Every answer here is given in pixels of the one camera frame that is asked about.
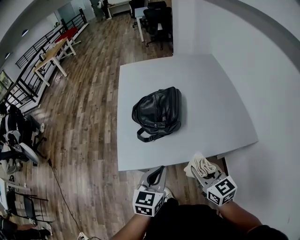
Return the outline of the low white desk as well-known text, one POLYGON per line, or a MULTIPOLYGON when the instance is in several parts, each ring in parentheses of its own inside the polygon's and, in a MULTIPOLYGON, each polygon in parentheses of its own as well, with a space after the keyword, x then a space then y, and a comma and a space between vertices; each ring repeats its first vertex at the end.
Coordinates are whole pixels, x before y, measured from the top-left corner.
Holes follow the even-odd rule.
POLYGON ((18 185, 17 183, 9 181, 7 179, 0 178, 0 190, 7 191, 8 187, 20 189, 23 191, 29 191, 29 192, 31 191, 31 189, 28 187, 24 187, 24 186, 18 185))

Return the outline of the black leather backpack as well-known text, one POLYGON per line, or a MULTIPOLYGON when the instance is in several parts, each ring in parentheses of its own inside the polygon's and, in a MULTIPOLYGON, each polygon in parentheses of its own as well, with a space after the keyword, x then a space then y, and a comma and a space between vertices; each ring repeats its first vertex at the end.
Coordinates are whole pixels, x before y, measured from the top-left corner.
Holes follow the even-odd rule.
POLYGON ((181 92, 175 87, 155 91, 133 106, 132 120, 140 125, 137 138, 153 142, 181 127, 181 92))

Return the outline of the person's left forearm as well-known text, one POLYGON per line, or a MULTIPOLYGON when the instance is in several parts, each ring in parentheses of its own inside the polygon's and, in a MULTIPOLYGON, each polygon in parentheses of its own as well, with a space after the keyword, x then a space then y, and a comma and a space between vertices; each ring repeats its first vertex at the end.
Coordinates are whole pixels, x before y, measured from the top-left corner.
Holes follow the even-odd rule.
POLYGON ((110 240, 143 240, 152 217, 134 214, 110 240))

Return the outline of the person's black shirt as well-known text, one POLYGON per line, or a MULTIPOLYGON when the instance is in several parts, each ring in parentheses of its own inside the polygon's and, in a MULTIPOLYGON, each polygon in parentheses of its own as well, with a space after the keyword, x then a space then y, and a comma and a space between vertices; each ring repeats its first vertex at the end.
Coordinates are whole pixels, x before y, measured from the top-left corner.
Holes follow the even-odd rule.
POLYGON ((152 218, 144 240, 289 240, 267 225, 243 232, 208 205, 180 205, 170 198, 152 218))

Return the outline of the narrow white desk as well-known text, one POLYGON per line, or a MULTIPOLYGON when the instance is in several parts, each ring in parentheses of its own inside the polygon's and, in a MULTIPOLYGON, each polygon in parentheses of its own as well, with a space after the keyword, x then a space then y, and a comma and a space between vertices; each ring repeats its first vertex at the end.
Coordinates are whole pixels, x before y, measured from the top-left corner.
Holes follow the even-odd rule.
POLYGON ((146 10, 147 7, 139 7, 135 9, 135 17, 137 20, 137 25, 140 33, 141 42, 144 42, 143 33, 142 33, 142 25, 141 25, 141 19, 144 17, 144 10, 146 10))

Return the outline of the black folding chair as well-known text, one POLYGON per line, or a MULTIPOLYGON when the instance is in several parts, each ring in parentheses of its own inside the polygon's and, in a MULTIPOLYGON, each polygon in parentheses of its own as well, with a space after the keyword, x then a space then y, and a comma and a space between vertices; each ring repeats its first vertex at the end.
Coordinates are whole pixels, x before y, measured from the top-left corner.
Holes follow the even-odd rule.
POLYGON ((48 202, 48 199, 39 198, 36 195, 20 194, 15 191, 8 191, 6 193, 7 207, 6 213, 9 215, 15 215, 29 220, 30 222, 44 222, 52 223, 52 221, 45 220, 42 208, 42 201, 48 202), (22 196, 24 208, 18 210, 16 208, 16 195, 22 196), (36 214, 34 200, 38 200, 41 214, 36 214))

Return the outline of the person's light shoe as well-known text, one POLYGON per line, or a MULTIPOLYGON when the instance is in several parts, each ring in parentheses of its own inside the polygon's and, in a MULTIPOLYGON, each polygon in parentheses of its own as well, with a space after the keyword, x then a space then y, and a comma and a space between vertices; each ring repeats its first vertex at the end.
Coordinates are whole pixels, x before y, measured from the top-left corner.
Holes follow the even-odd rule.
POLYGON ((172 191, 168 188, 165 187, 164 188, 164 192, 165 192, 165 197, 164 197, 164 202, 166 203, 169 199, 174 199, 174 195, 172 193, 172 191))

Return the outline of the person's right forearm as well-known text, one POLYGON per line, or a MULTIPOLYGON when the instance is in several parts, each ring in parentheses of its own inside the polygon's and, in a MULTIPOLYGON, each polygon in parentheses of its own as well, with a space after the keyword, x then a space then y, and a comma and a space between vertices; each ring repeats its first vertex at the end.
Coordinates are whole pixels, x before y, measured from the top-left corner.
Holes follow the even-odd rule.
POLYGON ((219 212, 224 219, 246 233, 262 225, 261 221, 256 216, 246 211, 232 200, 220 206, 219 212))

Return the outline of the long white desk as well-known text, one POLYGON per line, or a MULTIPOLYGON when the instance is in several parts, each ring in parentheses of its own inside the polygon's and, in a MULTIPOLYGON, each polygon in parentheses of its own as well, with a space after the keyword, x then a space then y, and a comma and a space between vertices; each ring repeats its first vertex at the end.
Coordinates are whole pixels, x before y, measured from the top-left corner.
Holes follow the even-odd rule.
POLYGON ((131 11, 131 7, 129 5, 129 1, 123 1, 123 2, 119 2, 119 3, 115 3, 112 6, 110 6, 108 8, 108 13, 110 18, 112 18, 114 15, 118 14, 118 13, 123 13, 123 12, 130 12, 131 11))

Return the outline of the wooden table with white legs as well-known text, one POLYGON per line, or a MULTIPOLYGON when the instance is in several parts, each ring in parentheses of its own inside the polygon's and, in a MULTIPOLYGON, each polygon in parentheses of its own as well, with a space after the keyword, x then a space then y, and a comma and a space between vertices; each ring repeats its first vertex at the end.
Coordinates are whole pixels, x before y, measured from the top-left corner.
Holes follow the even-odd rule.
POLYGON ((48 62, 53 61, 54 64, 56 65, 56 67, 61 71, 61 73, 67 77, 67 73, 65 72, 65 70, 62 68, 62 66, 60 65, 59 60, 57 59, 56 55, 59 52, 59 50, 61 50, 63 52, 63 54, 65 55, 65 57, 70 56, 70 55, 74 55, 76 56, 76 52, 74 50, 74 48, 72 47, 69 39, 66 37, 64 39, 62 39, 59 43, 57 43, 52 49, 48 50, 44 56, 45 59, 43 61, 41 61, 40 63, 37 64, 37 66, 33 69, 33 72, 35 74, 37 74, 37 76, 44 82, 44 84, 46 86, 50 86, 49 82, 42 76, 42 74, 39 72, 39 69, 41 69, 41 67, 45 66, 48 62), (67 54, 67 52, 64 49, 64 45, 67 45, 70 49, 71 49, 71 53, 67 54))

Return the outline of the black swivel chair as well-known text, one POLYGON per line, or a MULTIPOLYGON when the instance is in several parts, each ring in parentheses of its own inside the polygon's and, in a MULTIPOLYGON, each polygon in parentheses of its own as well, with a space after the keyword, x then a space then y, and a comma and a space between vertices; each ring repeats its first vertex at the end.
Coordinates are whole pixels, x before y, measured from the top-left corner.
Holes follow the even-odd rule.
MULTIPOLYGON (((25 135, 25 143, 30 148, 32 148, 37 154, 38 158, 46 159, 46 156, 42 155, 42 153, 38 150, 38 147, 41 143, 46 142, 47 138, 42 136, 42 130, 44 127, 43 123, 39 123, 32 115, 26 115, 25 117, 25 127, 24 127, 24 135, 25 135)), ((30 161, 23 153, 20 147, 21 142, 18 141, 17 151, 20 152, 20 160, 23 162, 30 161)))

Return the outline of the glass window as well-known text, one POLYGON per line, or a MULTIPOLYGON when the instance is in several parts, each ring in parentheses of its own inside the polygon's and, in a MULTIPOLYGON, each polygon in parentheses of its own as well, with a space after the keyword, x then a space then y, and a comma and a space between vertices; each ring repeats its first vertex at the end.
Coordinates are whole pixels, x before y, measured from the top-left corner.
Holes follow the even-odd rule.
POLYGON ((5 71, 2 70, 0 72, 0 100, 3 98, 12 84, 12 80, 8 77, 5 71))

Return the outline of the black metal railing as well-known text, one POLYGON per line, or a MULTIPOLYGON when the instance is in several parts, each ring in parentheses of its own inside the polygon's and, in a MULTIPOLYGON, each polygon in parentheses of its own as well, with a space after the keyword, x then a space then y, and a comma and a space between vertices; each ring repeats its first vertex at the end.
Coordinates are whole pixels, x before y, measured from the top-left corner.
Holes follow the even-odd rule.
MULTIPOLYGON (((41 97, 46 85, 37 76, 37 74, 33 72, 33 69, 37 66, 38 63, 45 59, 44 54, 57 44, 54 41, 58 39, 58 37, 60 37, 63 33, 71 29, 72 27, 77 27, 78 30, 73 36, 73 38, 76 39, 82 32, 82 30, 84 30, 84 28, 88 26, 87 19, 83 12, 80 12, 68 22, 64 22, 64 20, 61 21, 62 25, 50 31, 40 40, 38 40, 16 62, 16 65, 21 70, 21 72, 16 81, 13 82, 13 84, 7 90, 6 94, 3 96, 0 102, 4 102, 7 106, 13 104, 25 111, 25 107, 27 104, 37 103, 39 101, 39 98, 41 97)), ((70 49, 66 44, 63 47, 66 52, 68 49, 70 49)), ((62 58, 65 58, 65 55, 61 50, 59 50, 56 57, 58 60, 60 60, 62 58)), ((41 69, 39 69, 39 72, 49 82, 49 78, 55 68, 56 65, 54 64, 54 62, 50 61, 45 66, 41 67, 41 69)))

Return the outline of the white cloth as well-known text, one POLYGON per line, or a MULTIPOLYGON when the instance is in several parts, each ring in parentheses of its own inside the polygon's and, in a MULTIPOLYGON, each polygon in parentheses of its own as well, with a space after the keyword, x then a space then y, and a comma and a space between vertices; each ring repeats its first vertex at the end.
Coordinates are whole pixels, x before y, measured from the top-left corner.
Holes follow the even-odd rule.
POLYGON ((184 168, 187 177, 194 178, 191 167, 194 167, 196 172, 201 177, 207 177, 209 174, 215 173, 217 168, 211 164, 202 153, 194 154, 188 165, 184 168))

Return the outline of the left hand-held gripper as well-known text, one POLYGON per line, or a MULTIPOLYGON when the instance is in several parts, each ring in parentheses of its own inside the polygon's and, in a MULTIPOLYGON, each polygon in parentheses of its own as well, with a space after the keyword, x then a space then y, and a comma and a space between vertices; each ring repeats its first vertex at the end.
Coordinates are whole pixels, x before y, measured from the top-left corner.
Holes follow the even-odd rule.
POLYGON ((135 214, 154 217, 164 201, 166 167, 158 166, 145 172, 138 189, 134 190, 133 210, 135 214))

